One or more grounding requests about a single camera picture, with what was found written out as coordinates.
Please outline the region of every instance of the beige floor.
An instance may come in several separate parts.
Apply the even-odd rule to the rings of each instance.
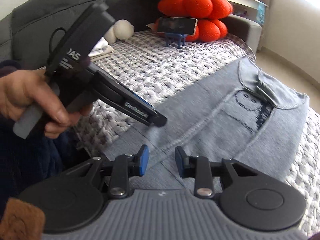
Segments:
[[[291,67],[267,53],[257,53],[257,66],[283,84],[310,97],[310,106],[320,114],[320,91]]]

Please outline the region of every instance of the hand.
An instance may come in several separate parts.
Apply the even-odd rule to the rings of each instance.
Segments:
[[[27,106],[36,101],[52,118],[44,134],[55,139],[69,126],[76,125],[81,115],[88,115],[92,105],[79,112],[68,113],[45,82],[45,70],[17,70],[0,78],[0,111],[6,118],[17,121]]]

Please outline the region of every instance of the chunky knit blanket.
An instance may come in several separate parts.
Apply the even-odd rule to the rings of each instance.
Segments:
[[[126,41],[112,44],[115,52],[98,66],[109,72],[140,97],[160,104],[187,86],[214,73],[241,57],[256,61],[252,50],[241,39],[228,34],[211,43],[186,43],[182,49],[149,31],[135,33]],[[97,155],[128,130],[133,120],[98,100],[76,130],[88,150]],[[312,235],[320,229],[320,119],[310,108],[301,142],[286,182],[307,199],[301,230]]]

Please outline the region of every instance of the person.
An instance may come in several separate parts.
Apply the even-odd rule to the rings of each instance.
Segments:
[[[19,63],[0,63],[0,218],[9,197],[76,163],[74,134],[68,131],[88,115],[92,105],[68,113],[46,83],[44,69],[22,70]],[[22,139],[12,127],[36,102],[52,118],[44,133]]]

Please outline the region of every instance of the silver bolt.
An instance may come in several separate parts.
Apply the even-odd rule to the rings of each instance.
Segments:
[[[200,196],[211,196],[212,195],[212,190],[207,188],[207,187],[202,187],[202,188],[199,188],[197,190],[197,193],[200,195]]]
[[[113,196],[122,196],[125,193],[125,190],[120,187],[114,187],[110,190],[110,194]]]

